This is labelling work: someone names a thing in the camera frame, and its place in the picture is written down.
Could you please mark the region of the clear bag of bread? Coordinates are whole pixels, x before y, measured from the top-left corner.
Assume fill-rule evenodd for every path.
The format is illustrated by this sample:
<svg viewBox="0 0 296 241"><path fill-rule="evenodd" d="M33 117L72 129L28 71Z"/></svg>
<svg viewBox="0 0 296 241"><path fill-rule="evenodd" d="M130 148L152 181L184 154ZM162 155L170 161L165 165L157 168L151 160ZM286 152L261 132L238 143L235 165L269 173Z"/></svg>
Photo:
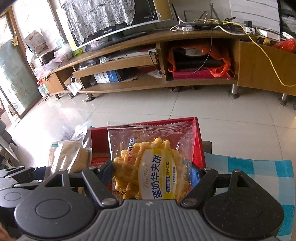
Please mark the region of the clear bag of bread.
<svg viewBox="0 0 296 241"><path fill-rule="evenodd" d="M92 158L90 129L88 121L60 128L50 147L45 178L62 169L75 173L89 167Z"/></svg>

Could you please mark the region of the yellow waffle snack packet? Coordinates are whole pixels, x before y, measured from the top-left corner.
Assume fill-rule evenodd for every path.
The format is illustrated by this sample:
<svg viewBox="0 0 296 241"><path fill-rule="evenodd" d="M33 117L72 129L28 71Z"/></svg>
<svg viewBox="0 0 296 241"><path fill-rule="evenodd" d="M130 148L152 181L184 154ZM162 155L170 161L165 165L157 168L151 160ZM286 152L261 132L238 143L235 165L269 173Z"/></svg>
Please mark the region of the yellow waffle snack packet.
<svg viewBox="0 0 296 241"><path fill-rule="evenodd" d="M119 201L180 201L191 191L197 137L194 118L156 124L109 123L107 133L112 193Z"/></svg>

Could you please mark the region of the blue white checkered tablecloth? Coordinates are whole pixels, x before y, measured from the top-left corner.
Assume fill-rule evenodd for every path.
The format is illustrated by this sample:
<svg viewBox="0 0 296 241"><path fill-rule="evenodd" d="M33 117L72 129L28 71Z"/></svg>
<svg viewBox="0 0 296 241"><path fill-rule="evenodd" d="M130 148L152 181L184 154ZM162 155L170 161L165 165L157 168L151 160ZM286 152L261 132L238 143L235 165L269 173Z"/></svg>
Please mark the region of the blue white checkered tablecloth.
<svg viewBox="0 0 296 241"><path fill-rule="evenodd" d="M205 154L206 166L220 174L240 169L255 180L283 207L285 217L277 237L291 240L295 217L295 181L292 161L250 160L215 154Z"/></svg>

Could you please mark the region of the blue white carton box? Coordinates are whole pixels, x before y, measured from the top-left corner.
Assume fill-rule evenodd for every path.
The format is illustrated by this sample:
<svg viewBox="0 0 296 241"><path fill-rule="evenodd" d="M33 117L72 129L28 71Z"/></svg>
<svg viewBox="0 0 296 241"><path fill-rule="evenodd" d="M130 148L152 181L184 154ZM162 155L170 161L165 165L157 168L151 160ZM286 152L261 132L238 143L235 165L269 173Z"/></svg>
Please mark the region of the blue white carton box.
<svg viewBox="0 0 296 241"><path fill-rule="evenodd" d="M94 75L94 77L95 77L95 80L98 84L121 81L121 77L119 76L119 74L116 70L96 73Z"/></svg>

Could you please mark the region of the orange plastic bag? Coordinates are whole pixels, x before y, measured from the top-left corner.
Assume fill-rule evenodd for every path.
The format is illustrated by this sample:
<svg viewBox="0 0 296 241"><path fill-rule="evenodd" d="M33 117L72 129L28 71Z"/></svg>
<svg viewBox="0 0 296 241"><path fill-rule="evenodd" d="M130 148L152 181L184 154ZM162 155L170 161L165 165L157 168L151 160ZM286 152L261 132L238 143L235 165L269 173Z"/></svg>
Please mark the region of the orange plastic bag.
<svg viewBox="0 0 296 241"><path fill-rule="evenodd" d="M210 78L234 79L229 48L209 41L171 47L167 56L168 72L174 79Z"/></svg>

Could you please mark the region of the wooden TV stand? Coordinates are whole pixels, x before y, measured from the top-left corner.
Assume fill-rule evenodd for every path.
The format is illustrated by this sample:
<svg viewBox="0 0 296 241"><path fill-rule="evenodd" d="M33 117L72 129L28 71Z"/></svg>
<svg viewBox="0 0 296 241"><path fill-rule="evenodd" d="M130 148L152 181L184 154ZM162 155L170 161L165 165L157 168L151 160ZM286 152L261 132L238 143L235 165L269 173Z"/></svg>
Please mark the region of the wooden TV stand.
<svg viewBox="0 0 296 241"><path fill-rule="evenodd" d="M51 95L76 81L88 96L196 85L232 86L295 95L295 51L262 37L219 30L156 32L86 52L47 73Z"/></svg>

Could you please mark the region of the flat screen television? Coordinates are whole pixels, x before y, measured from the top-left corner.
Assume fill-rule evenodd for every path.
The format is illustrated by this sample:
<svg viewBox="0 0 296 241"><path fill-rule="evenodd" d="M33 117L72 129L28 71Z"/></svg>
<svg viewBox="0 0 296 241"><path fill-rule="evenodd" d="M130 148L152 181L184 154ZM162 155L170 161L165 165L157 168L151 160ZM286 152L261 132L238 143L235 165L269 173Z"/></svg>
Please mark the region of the flat screen television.
<svg viewBox="0 0 296 241"><path fill-rule="evenodd" d="M169 1L60 1L58 19L73 51L123 31L168 21Z"/></svg>

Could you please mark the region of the white lace cover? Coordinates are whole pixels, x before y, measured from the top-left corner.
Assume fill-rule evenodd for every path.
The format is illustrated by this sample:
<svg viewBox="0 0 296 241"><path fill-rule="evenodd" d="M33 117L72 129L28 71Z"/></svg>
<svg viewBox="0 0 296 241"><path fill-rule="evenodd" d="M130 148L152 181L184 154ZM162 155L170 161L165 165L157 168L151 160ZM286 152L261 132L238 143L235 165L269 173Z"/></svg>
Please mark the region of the white lace cover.
<svg viewBox="0 0 296 241"><path fill-rule="evenodd" d="M135 16L134 1L65 1L61 8L80 45L105 28L122 23L131 25Z"/></svg>

